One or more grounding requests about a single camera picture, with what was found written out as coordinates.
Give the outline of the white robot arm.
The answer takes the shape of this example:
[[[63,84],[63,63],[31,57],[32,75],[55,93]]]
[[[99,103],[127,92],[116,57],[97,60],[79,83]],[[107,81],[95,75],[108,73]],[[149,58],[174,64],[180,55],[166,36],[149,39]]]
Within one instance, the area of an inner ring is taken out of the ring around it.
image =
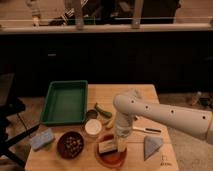
[[[211,111],[151,103],[141,99],[136,90],[116,94],[115,137],[119,152],[126,147],[126,139],[133,131],[133,119],[142,116],[175,128],[194,138],[213,145],[213,113]]]

